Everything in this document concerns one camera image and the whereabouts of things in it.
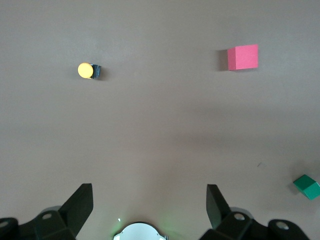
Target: foam block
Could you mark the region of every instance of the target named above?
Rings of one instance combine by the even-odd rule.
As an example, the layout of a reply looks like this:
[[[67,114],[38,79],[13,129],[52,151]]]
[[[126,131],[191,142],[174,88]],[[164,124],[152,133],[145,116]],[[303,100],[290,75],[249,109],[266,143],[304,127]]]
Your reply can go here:
[[[320,196],[320,185],[307,175],[299,177],[293,183],[296,188],[310,200]]]
[[[229,71],[258,67],[258,44],[236,46],[228,49]]]

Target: yellow ball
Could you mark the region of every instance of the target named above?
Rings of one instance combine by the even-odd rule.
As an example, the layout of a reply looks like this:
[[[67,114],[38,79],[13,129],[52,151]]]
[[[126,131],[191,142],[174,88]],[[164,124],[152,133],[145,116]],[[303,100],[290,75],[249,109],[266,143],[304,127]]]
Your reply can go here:
[[[78,67],[78,73],[84,79],[90,79],[94,74],[94,68],[87,62],[83,62]]]

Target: green cube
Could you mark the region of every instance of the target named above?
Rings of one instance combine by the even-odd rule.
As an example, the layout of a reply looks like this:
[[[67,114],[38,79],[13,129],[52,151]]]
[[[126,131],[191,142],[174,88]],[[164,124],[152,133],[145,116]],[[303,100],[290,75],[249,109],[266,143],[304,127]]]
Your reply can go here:
[[[307,175],[299,177],[293,183],[296,188],[310,200],[320,196],[319,183]]]

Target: pink cube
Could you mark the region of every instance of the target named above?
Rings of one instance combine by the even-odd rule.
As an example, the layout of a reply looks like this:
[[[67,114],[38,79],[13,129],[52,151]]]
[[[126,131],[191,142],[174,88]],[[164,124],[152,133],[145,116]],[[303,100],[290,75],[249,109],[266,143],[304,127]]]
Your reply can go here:
[[[258,44],[228,49],[228,69],[255,69],[258,67]]]

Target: gray floor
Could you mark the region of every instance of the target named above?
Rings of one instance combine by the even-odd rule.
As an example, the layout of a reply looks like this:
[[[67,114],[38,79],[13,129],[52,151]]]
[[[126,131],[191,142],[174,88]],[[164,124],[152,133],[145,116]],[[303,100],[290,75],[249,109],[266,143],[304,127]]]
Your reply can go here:
[[[147,221],[210,227],[206,185],[266,225],[320,236],[319,0],[0,0],[0,217],[24,223],[92,183],[78,240]],[[259,44],[259,68],[224,50]],[[102,66],[83,79],[82,62]]]

